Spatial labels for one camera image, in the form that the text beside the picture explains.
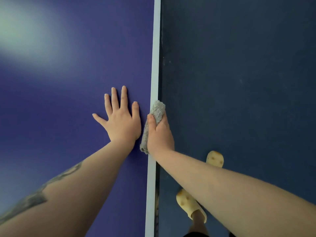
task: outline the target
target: forearm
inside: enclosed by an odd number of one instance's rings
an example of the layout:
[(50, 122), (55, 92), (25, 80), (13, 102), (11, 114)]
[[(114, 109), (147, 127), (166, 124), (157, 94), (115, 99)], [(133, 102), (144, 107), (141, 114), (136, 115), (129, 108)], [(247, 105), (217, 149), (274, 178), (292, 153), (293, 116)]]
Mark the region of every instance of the forearm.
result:
[(43, 185), (38, 204), (0, 225), (1, 236), (84, 236), (134, 143), (108, 145)]
[(156, 161), (236, 236), (314, 236), (316, 207), (274, 185), (174, 151)]

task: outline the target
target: gray towel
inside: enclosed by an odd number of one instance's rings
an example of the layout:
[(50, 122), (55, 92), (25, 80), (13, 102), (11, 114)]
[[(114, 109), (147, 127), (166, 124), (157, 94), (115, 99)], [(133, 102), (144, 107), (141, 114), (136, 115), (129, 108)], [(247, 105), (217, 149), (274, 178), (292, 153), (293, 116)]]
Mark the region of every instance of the gray towel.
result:
[[(162, 116), (165, 112), (165, 109), (166, 109), (166, 105), (164, 103), (162, 103), (161, 101), (156, 100), (155, 103), (153, 104), (153, 107), (150, 110), (150, 114), (152, 114), (155, 117), (157, 125), (161, 121)], [(145, 152), (146, 154), (149, 154), (148, 149), (147, 149), (147, 141), (148, 141), (148, 123), (146, 121), (144, 133), (143, 133), (143, 137), (142, 137), (142, 142), (140, 144), (140, 150), (142, 152)]]

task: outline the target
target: open hand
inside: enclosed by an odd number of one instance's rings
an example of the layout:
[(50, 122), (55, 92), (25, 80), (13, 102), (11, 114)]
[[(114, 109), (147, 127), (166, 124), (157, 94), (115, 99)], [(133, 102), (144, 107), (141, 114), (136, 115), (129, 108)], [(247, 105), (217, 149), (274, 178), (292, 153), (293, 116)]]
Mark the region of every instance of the open hand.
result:
[(142, 132), (139, 106), (135, 101), (132, 104), (132, 115), (130, 115), (127, 105), (127, 88), (122, 87), (121, 107), (119, 107), (118, 96), (114, 87), (112, 87), (112, 104), (108, 94), (104, 95), (104, 102), (109, 120), (106, 121), (97, 114), (93, 114), (94, 119), (105, 128), (111, 141), (124, 140), (135, 143)]
[(156, 154), (163, 151), (174, 150), (174, 140), (170, 131), (166, 113), (164, 113), (161, 122), (156, 125), (153, 115), (147, 116), (148, 121), (148, 141), (147, 148), (149, 154), (155, 157)]

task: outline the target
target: purple table surface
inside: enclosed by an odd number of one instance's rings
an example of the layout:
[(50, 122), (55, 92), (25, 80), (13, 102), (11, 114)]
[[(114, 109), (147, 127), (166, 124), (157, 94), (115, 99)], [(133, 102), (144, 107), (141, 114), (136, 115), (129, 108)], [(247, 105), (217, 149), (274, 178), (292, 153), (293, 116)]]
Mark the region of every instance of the purple table surface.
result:
[[(127, 86), (145, 123), (153, 18), (154, 0), (0, 0), (1, 213), (109, 142), (92, 113), (106, 118), (111, 87)], [(87, 236), (144, 236), (138, 148)]]

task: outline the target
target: tattoo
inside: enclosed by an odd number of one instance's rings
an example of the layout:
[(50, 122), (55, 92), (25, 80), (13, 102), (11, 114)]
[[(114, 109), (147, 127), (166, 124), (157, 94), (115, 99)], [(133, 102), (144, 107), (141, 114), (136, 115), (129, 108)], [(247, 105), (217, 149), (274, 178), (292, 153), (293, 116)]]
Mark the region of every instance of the tattoo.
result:
[(49, 180), (47, 183), (42, 185), (37, 191), (30, 194), (29, 196), (26, 196), (25, 198), (21, 199), (13, 208), (5, 212), (3, 215), (0, 215), (0, 225), (8, 221), (9, 219), (12, 219), (13, 217), (17, 216), (18, 214), (27, 211), (28, 209), (37, 206), (39, 204), (43, 204), (48, 201), (48, 199), (45, 197), (43, 190), (46, 188), (47, 185), (59, 181), (63, 178), (65, 178), (68, 175), (71, 175), (72, 173), (76, 172), (81, 168), (82, 162), (76, 164), (75, 166), (71, 167), (70, 169), (64, 171), (60, 175), (54, 177), (53, 179)]

